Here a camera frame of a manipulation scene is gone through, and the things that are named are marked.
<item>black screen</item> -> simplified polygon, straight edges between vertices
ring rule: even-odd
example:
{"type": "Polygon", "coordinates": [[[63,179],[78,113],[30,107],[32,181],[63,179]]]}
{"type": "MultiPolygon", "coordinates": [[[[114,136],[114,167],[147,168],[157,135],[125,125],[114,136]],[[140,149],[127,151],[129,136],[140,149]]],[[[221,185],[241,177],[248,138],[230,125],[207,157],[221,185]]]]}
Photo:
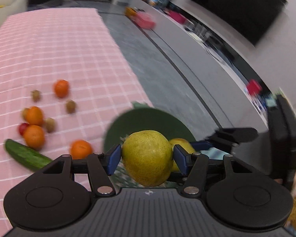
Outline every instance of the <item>black screen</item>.
{"type": "Polygon", "coordinates": [[[256,44],[286,0],[192,0],[213,12],[256,44]]]}

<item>blue gripper pad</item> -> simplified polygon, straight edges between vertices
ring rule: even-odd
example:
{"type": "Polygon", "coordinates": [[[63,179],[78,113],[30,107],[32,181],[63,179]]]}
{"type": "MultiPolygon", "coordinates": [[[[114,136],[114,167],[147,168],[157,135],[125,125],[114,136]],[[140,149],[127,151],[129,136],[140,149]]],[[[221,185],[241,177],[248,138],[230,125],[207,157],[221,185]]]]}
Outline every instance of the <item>blue gripper pad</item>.
{"type": "Polygon", "coordinates": [[[114,151],[110,152],[110,159],[108,162],[108,166],[106,168],[106,174],[108,176],[111,176],[114,174],[115,169],[117,168],[117,165],[121,160],[121,156],[122,156],[122,146],[121,145],[116,146],[114,151]]]}
{"type": "Polygon", "coordinates": [[[190,142],[190,144],[192,145],[195,151],[209,150],[213,147],[213,145],[208,141],[192,141],[190,142]]]}
{"type": "Polygon", "coordinates": [[[176,144],[173,147],[173,159],[178,165],[182,175],[187,176],[190,171],[191,155],[181,147],[181,145],[176,144]]]}

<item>pink tablecloth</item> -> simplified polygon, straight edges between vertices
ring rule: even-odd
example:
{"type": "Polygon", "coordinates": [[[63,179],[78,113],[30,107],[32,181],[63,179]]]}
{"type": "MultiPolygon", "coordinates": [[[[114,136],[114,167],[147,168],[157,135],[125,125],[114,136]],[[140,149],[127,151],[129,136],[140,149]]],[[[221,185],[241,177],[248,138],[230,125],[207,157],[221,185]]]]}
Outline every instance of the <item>pink tablecloth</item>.
{"type": "MultiPolygon", "coordinates": [[[[4,196],[31,174],[3,148],[6,138],[23,142],[17,131],[20,111],[36,105],[57,121],[42,150],[54,159],[68,153],[76,139],[89,141],[100,153],[108,124],[134,100],[150,103],[95,9],[44,9],[7,19],[0,28],[0,236],[11,228],[4,196]],[[52,92],[57,79],[71,85],[69,99],[78,105],[72,116],[65,112],[66,101],[52,92]],[[43,96],[34,104],[30,92],[35,89],[43,96]]],[[[76,180],[87,186],[83,176],[76,180]]]]}

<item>kiwi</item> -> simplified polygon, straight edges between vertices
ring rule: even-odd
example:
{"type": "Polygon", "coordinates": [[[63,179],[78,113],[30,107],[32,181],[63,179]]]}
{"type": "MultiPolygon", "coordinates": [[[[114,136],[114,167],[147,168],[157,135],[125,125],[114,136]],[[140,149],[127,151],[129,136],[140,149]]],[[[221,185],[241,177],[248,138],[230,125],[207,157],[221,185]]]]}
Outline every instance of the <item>kiwi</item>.
{"type": "Polygon", "coordinates": [[[56,121],[53,118],[45,119],[45,128],[48,133],[52,133],[56,128],[56,121]]]}
{"type": "Polygon", "coordinates": [[[31,92],[31,94],[32,94],[32,100],[34,102],[38,102],[41,99],[41,92],[40,91],[34,90],[31,92]]]}
{"type": "Polygon", "coordinates": [[[26,115],[27,115],[28,110],[29,110],[29,108],[24,108],[24,109],[22,110],[22,113],[21,113],[22,118],[23,118],[25,121],[26,121],[26,115]]]}
{"type": "Polygon", "coordinates": [[[68,114],[72,114],[76,112],[76,103],[73,100],[69,100],[66,103],[66,110],[68,114]]]}

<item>green pear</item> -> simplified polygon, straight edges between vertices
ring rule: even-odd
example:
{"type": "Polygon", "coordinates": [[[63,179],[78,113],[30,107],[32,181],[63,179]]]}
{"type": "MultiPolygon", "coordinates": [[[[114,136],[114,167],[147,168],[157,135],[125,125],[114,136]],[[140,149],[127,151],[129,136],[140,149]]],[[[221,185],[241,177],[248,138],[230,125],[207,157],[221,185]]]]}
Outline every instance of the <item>green pear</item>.
{"type": "Polygon", "coordinates": [[[124,141],[122,160],[126,171],[137,183],[154,187],[170,176],[173,151],[161,133],[145,130],[131,134],[124,141]]]}

